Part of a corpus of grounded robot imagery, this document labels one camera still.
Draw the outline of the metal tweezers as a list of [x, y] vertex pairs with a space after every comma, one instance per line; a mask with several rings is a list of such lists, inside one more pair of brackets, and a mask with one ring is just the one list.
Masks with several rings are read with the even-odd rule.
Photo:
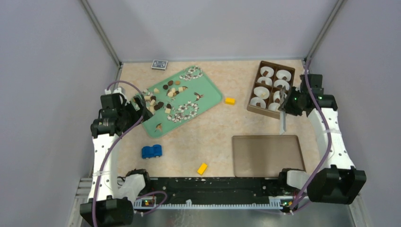
[[284, 101], [286, 99], [286, 93], [285, 93], [285, 89], [282, 88], [280, 90], [280, 106], [278, 108], [279, 110], [279, 114], [280, 114], [280, 129], [279, 129], [279, 134], [283, 135], [286, 132], [286, 112], [283, 109], [283, 104]]

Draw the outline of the brown chocolate box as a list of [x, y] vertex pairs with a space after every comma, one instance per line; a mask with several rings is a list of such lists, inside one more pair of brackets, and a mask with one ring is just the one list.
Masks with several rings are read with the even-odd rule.
[[261, 61], [253, 80], [247, 111], [279, 119], [281, 92], [285, 95], [289, 92], [294, 84], [294, 78], [294, 68]]

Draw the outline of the green plastic tray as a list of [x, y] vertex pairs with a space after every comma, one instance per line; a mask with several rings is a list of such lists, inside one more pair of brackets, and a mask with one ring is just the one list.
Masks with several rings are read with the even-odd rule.
[[219, 104], [223, 95], [199, 66], [189, 66], [142, 90], [152, 117], [142, 126], [160, 138]]

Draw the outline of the tan box lid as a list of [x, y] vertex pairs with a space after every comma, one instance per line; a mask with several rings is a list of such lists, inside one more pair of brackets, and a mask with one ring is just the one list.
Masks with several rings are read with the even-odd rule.
[[296, 135], [233, 136], [232, 152], [236, 177], [277, 178], [285, 168], [305, 171]]

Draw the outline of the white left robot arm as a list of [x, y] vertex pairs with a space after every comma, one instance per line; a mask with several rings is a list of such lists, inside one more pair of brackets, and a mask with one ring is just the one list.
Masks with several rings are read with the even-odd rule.
[[122, 197], [117, 185], [117, 143], [134, 127], [153, 116], [142, 94], [134, 97], [138, 109], [122, 91], [107, 91], [100, 97], [101, 109], [90, 126], [94, 145], [91, 190], [80, 205], [81, 217], [92, 227], [122, 227], [133, 220], [133, 205]]

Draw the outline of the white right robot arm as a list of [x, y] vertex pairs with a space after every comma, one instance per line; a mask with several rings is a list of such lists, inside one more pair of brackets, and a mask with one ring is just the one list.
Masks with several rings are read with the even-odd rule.
[[290, 195], [296, 188], [291, 208], [304, 198], [312, 202], [351, 204], [366, 183], [366, 174], [358, 170], [348, 155], [338, 120], [338, 105], [333, 95], [325, 94], [320, 74], [300, 75], [299, 87], [292, 87], [279, 110], [293, 116], [306, 114], [311, 123], [320, 161], [309, 175], [288, 170], [277, 182], [278, 191]]

